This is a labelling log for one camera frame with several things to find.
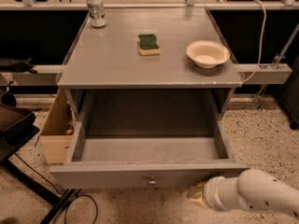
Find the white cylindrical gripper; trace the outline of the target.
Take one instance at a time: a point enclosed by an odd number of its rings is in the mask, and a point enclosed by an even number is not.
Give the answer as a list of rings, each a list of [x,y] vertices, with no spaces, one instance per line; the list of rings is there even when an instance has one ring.
[[[216,176],[189,187],[187,198],[201,208],[210,207],[217,212],[226,212],[239,207],[237,178]]]

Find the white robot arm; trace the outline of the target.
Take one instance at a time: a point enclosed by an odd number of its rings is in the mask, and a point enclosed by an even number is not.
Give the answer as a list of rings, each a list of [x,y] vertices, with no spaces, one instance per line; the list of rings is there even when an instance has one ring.
[[[187,198],[216,212],[278,212],[299,219],[299,190],[260,170],[202,181],[188,189]]]

